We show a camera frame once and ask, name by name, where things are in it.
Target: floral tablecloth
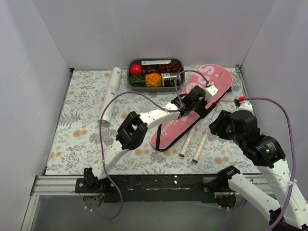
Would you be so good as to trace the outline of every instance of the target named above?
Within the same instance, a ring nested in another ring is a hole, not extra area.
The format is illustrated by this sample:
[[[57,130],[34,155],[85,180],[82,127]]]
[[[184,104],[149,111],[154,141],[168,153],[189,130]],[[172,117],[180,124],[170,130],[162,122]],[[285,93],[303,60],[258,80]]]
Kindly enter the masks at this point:
[[[196,70],[198,66],[186,69]],[[61,112],[51,152],[47,161],[45,175],[82,175],[85,167],[102,160],[99,141],[99,114],[104,94],[112,70],[74,71]],[[186,81],[193,73],[186,73]],[[127,70],[123,70],[119,92],[129,90]],[[240,82],[233,77],[232,92],[225,99],[234,99],[243,95]],[[175,93],[146,93],[156,103],[165,105],[174,99]],[[137,113],[155,109],[150,102],[135,94],[127,94],[116,101],[114,117],[108,127],[103,128],[104,148],[109,148],[115,139],[116,130],[131,111]],[[221,109],[232,111],[233,103],[221,103],[214,119]],[[199,162],[192,162],[202,134],[210,123],[214,110],[197,124],[197,131],[184,158],[179,157],[186,136],[165,152],[158,152],[150,145],[150,138],[157,128],[148,131],[143,144],[136,150],[125,154],[110,171],[110,174],[201,174],[217,173],[221,169],[234,165],[242,173],[258,173],[252,162],[231,141],[208,135],[203,154]]]

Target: dark gray bin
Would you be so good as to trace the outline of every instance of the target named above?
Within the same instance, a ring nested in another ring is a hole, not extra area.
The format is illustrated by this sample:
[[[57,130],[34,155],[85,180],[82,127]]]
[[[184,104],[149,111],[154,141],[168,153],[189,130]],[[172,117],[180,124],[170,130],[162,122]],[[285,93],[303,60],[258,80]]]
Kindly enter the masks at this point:
[[[156,60],[168,60],[171,59],[171,62],[176,63],[177,65],[179,65],[183,70],[184,70],[184,66],[183,63],[179,60],[179,59],[175,59],[175,58],[148,58],[148,59],[135,59],[133,61],[131,61],[128,65],[128,70],[127,70],[127,82],[128,85],[130,86],[130,88],[134,91],[138,91],[138,92],[173,92],[175,91],[175,87],[158,87],[158,88],[147,88],[147,87],[136,87],[133,84],[131,84],[131,74],[129,73],[129,69],[130,66],[134,65],[134,64],[139,64],[141,65],[142,61],[156,61]],[[182,73],[180,78],[181,78],[181,85],[177,86],[178,90],[183,86],[184,82],[185,82],[185,73]]]

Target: can label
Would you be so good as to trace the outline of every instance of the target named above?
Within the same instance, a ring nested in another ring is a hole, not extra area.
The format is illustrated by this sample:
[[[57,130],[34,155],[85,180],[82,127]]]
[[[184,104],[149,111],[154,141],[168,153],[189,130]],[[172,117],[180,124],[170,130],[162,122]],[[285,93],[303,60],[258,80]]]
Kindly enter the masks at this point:
[[[177,77],[179,73],[162,73],[162,85],[163,87],[173,87],[174,86],[174,80]],[[177,86],[181,85],[181,77],[179,76],[177,79]]]

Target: red connector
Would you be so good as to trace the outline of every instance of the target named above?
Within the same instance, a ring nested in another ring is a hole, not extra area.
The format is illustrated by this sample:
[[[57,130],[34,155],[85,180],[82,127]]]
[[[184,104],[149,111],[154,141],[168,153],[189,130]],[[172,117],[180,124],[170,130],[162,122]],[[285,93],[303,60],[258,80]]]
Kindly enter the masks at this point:
[[[244,101],[245,99],[246,99],[246,97],[242,96],[242,97],[239,98],[239,102],[242,102],[242,101]]]

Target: skateboard deck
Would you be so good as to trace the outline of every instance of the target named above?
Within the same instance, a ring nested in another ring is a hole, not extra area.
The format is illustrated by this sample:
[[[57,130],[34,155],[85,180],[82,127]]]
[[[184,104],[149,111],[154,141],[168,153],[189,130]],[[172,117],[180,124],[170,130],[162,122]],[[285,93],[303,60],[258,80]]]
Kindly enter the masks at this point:
[[[223,95],[228,92],[232,84],[232,75],[225,68],[207,64],[197,69],[205,75],[206,79],[214,84],[218,93],[205,106],[206,109],[213,110]],[[186,83],[181,94],[187,94],[194,86],[199,85],[205,88],[206,81],[198,73],[194,73]],[[191,112],[188,116],[171,120],[158,127],[157,132],[151,138],[151,145],[158,151],[165,151],[175,144],[186,132],[188,132],[201,117],[196,112]]]

